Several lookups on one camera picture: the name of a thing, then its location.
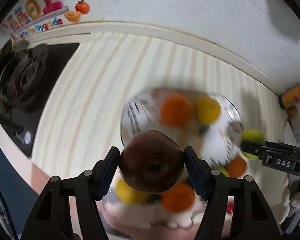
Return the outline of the green apple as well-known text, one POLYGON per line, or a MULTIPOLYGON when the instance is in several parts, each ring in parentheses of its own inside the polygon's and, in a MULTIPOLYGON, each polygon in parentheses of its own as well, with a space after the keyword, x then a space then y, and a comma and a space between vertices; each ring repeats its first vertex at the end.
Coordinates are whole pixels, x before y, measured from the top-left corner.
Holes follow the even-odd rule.
MULTIPOLYGON (((246 129, 241 135, 241 142, 248 142, 248 144, 256 145, 265 145, 264 135, 258 129, 246 129)), ((242 154, 250 160, 258 159, 258 156, 253 155, 250 152, 241 150, 242 154)))
POLYGON ((226 177, 230 177, 229 172, 226 170, 226 168, 224 166, 216 166, 216 167, 212 167, 211 169, 212 170, 218 170, 219 172, 224 174, 226 177))

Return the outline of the yellow lemon fruit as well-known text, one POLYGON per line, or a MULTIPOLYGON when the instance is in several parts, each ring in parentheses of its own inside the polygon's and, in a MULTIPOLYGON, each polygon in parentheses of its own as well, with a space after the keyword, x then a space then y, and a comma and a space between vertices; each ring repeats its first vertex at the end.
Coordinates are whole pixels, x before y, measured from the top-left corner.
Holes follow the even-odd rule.
POLYGON ((202 125, 215 122, 221 113, 220 104, 209 96, 203 96, 194 102, 197 121, 202 125))

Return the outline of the dark red apple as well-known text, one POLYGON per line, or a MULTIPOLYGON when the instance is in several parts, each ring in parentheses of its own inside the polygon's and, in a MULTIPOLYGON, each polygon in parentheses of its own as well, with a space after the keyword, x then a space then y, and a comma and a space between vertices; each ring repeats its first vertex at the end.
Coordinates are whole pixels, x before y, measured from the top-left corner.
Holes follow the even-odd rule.
POLYGON ((173 188, 183 174, 183 152, 164 133, 143 131, 123 149, 119 169, 122 179, 133 189, 163 193, 173 188))

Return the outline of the bright orange tangerine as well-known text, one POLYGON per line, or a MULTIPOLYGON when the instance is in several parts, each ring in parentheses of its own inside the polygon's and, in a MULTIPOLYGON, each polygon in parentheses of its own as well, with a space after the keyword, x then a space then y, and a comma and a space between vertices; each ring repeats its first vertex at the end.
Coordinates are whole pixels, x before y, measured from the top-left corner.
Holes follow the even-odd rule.
POLYGON ((167 126, 184 127, 194 118, 194 109, 185 96, 172 94, 161 103, 160 117, 167 126))

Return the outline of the large dark orange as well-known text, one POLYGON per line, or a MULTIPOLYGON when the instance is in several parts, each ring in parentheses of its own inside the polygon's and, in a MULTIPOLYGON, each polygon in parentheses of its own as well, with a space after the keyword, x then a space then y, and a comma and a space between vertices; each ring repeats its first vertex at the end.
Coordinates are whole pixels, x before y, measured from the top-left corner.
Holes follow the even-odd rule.
POLYGON ((228 165, 226 170, 231 178, 240 178, 247 169, 247 163, 241 157, 236 157, 228 165))

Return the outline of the red cherry tomato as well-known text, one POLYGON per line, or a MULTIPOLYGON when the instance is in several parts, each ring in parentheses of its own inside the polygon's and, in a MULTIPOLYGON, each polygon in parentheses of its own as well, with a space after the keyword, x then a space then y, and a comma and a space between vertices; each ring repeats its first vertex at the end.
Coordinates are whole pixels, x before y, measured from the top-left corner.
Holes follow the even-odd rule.
POLYGON ((231 215, 231 214, 233 214, 233 212, 234 212, 234 203, 228 202, 226 213, 231 215))

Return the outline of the small yellow lemon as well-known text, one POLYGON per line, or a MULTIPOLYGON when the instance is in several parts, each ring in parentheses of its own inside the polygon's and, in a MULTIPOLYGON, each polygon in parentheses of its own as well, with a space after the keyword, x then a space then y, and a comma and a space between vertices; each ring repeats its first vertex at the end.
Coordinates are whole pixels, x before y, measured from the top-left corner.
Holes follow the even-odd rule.
POLYGON ((145 204, 149 199, 149 194, 138 191, 128 186, 124 180, 120 179, 115 187, 115 193, 119 200, 128 204, 145 204))

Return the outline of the orange tangerine near edge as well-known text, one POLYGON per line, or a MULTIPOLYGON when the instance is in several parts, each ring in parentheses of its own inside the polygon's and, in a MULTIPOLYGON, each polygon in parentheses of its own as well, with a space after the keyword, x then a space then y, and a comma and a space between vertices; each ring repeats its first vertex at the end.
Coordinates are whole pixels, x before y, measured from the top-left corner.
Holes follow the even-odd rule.
POLYGON ((172 213, 179 213, 189 209, 194 199, 194 190, 186 183, 179 183, 161 194, 161 203, 164 209, 172 213))

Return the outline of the small brown round fruit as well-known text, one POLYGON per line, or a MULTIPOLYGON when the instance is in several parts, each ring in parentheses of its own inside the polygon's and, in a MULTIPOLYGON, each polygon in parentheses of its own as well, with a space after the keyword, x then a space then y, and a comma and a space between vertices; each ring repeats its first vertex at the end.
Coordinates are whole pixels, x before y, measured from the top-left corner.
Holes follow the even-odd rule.
POLYGON ((292 107, 289 107, 287 110, 287 116, 290 118, 290 119, 294 119, 297 114, 298 114, 298 109, 295 107, 295 106, 292 106, 292 107))

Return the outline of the floral oval ceramic plate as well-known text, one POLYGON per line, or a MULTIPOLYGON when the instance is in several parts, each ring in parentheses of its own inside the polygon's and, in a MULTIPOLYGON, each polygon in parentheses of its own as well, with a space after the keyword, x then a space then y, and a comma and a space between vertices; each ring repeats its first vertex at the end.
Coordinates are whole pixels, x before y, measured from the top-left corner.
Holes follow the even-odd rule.
POLYGON ((211 166, 228 165, 241 153, 240 113, 217 93, 172 88, 135 93, 122 109, 121 141, 127 145, 138 133, 148 130, 165 134, 181 149, 191 146, 211 166))

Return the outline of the brown sauce bottle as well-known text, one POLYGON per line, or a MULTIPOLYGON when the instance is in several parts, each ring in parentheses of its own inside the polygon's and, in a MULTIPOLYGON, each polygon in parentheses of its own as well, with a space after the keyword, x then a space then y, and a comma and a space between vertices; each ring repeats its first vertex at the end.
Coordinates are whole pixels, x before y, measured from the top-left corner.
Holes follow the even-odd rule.
POLYGON ((279 105, 282 109, 288 109, 300 102, 300 84, 284 92, 279 97, 279 105))

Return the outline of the striped cat table mat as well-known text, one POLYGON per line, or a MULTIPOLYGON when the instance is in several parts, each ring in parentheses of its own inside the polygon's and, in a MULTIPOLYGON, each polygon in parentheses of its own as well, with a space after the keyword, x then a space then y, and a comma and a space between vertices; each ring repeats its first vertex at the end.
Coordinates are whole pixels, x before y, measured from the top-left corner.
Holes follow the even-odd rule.
POLYGON ((219 58, 159 38, 96 33, 79 42, 54 85, 31 159, 48 176, 71 178, 111 147, 157 130, 225 166, 242 155, 247 129, 278 142, 286 126, 277 95, 219 58))

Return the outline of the black gas stove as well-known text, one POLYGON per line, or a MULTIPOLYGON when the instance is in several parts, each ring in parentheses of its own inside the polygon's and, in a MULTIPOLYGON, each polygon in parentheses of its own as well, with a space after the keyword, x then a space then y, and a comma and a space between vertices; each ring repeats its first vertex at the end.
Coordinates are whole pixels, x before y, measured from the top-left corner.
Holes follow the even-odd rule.
POLYGON ((27 157, 49 95, 78 47, 40 44, 10 51, 0 61, 0 124, 27 157))

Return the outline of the colourful wall sticker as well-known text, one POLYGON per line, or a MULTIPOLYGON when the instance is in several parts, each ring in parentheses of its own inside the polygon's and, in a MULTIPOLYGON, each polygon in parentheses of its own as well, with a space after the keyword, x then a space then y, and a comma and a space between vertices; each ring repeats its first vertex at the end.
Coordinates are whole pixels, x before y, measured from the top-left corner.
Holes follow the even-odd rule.
POLYGON ((14 41, 63 25, 79 23, 89 14, 89 0, 20 0, 2 28, 14 41))

